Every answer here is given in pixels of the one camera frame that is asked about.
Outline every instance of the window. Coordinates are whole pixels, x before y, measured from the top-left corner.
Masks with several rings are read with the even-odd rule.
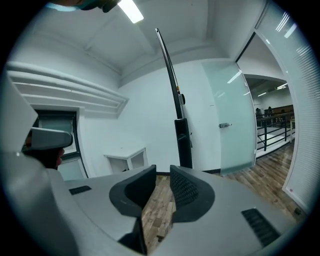
[[[59,130],[71,133],[73,136],[72,145],[64,149],[62,164],[58,171],[63,180],[80,180],[88,178],[83,164],[77,134],[77,113],[68,111],[36,110],[38,118],[33,127]]]

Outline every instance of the staircase railing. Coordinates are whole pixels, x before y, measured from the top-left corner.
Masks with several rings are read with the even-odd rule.
[[[269,147],[275,143],[278,143],[282,140],[284,140],[286,142],[287,138],[295,133],[295,131],[292,131],[290,128],[290,120],[292,118],[294,118],[294,116],[295,116],[294,112],[275,114],[275,115],[271,114],[268,117],[263,117],[263,118],[259,118],[259,115],[257,115],[256,123],[258,126],[258,128],[257,128],[258,138],[260,139],[260,141],[257,142],[257,144],[258,144],[257,150],[263,149],[264,151],[267,151],[267,147]],[[264,133],[259,134],[259,130],[261,130],[261,129],[264,129]],[[281,129],[284,129],[284,131],[268,138],[268,136],[267,136],[268,134],[272,134],[272,133],[279,131]],[[282,138],[268,144],[269,140],[274,139],[279,136],[281,136]]]

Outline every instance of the ceiling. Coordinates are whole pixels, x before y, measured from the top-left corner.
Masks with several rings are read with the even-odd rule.
[[[100,60],[124,85],[164,67],[155,28],[174,64],[235,60],[249,40],[264,0],[134,0],[144,19],[131,23],[116,6],[62,12],[44,8],[32,23],[33,35],[56,39]]]
[[[286,83],[286,81],[279,79],[270,80],[263,78],[251,78],[247,77],[246,75],[244,76],[253,97],[256,97],[263,93],[274,91],[277,89],[278,86],[281,86]]]

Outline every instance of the white cabinet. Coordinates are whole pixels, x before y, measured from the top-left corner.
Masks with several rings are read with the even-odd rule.
[[[146,148],[121,147],[104,154],[113,174],[133,170],[148,165]]]

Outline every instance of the window blind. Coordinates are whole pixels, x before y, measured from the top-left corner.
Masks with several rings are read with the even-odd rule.
[[[319,64],[297,24],[275,3],[267,6],[256,29],[282,66],[296,116],[296,155],[284,190],[309,212],[320,180]]]

